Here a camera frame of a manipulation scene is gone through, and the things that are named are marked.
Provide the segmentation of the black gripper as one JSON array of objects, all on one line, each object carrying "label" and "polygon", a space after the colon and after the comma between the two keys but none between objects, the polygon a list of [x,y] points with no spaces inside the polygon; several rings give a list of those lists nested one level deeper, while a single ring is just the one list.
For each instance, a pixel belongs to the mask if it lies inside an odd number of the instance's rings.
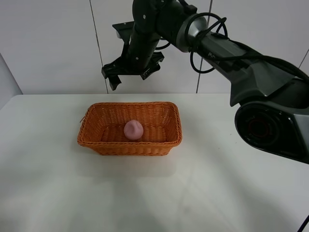
[{"label": "black gripper", "polygon": [[146,80],[160,70],[159,63],[164,60],[164,55],[155,51],[160,38],[157,33],[132,32],[130,42],[124,44],[121,56],[102,68],[102,74],[109,79],[112,90],[121,84],[119,75],[139,75]]}]

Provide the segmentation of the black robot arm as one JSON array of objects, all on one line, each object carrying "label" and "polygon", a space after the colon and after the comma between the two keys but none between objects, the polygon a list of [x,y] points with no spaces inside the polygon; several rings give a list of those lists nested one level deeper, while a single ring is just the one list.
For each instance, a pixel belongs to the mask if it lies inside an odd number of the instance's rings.
[{"label": "black robot arm", "polygon": [[115,24],[121,56],[102,67],[112,90],[121,75],[146,79],[160,69],[160,40],[199,54],[231,83],[230,104],[239,104],[240,137],[262,151],[309,161],[309,77],[295,65],[265,56],[228,37],[225,18],[198,13],[183,0],[136,0],[132,22]]}]

